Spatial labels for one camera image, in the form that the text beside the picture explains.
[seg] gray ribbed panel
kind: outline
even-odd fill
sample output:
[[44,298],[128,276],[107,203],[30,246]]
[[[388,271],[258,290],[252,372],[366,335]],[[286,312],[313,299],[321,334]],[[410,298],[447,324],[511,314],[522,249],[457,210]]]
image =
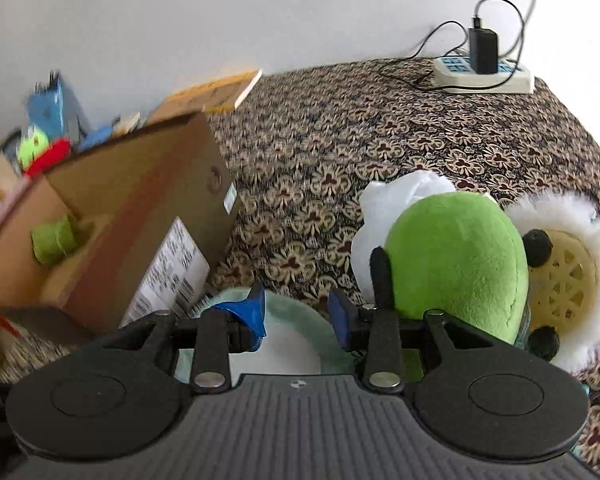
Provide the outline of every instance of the gray ribbed panel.
[[[296,379],[307,385],[291,386]],[[532,465],[480,462],[447,449],[395,397],[351,376],[247,376],[201,397],[150,449],[106,463],[33,458],[9,480],[578,480],[570,455]]]

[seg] white plastic bag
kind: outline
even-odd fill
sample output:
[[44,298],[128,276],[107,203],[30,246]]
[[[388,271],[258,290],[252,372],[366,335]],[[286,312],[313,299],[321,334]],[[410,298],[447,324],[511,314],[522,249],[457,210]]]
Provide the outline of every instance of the white plastic bag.
[[374,302],[369,257],[383,247],[394,222],[409,206],[426,196],[448,193],[456,188],[451,181],[432,171],[414,171],[390,182],[370,182],[360,195],[365,224],[351,243],[351,268],[367,303]]

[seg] floral carpet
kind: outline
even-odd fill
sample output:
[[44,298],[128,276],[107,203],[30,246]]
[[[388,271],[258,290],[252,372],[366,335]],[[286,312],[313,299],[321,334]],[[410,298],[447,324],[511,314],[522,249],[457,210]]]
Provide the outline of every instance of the floral carpet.
[[[322,313],[333,287],[361,303],[350,266],[360,192],[417,169],[489,191],[502,206],[571,189],[600,211],[600,148],[543,81],[528,96],[424,93],[378,75],[380,65],[264,77],[236,112],[209,117],[244,205],[215,286],[258,279]],[[394,73],[427,70],[421,60]],[[581,457],[600,472],[600,354],[580,379],[592,405]]]

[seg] white cable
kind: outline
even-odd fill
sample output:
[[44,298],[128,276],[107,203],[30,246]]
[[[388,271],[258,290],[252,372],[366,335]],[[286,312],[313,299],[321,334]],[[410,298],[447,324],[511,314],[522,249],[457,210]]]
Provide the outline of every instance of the white cable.
[[[529,20],[531,19],[531,15],[534,13],[534,10],[536,8],[536,1],[537,0],[531,0],[531,4],[529,5],[529,10],[526,12],[526,16],[525,16],[525,25],[529,22]],[[519,43],[520,43],[520,34],[516,38],[516,41],[511,46],[511,48],[509,50],[507,50],[504,54],[500,54],[500,57],[509,57],[511,55],[511,53],[518,47]]]

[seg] white power strip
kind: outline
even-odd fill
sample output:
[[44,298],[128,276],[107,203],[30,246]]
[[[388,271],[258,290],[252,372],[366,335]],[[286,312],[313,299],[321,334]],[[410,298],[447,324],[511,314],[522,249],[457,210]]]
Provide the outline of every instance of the white power strip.
[[[501,59],[498,62],[497,74],[477,74],[471,68],[468,57],[437,57],[433,60],[432,84],[434,86],[491,86],[509,77],[513,67],[515,63]],[[528,68],[518,65],[513,77],[502,86],[490,90],[448,88],[445,91],[451,94],[532,94],[535,88],[536,82],[532,73]]]

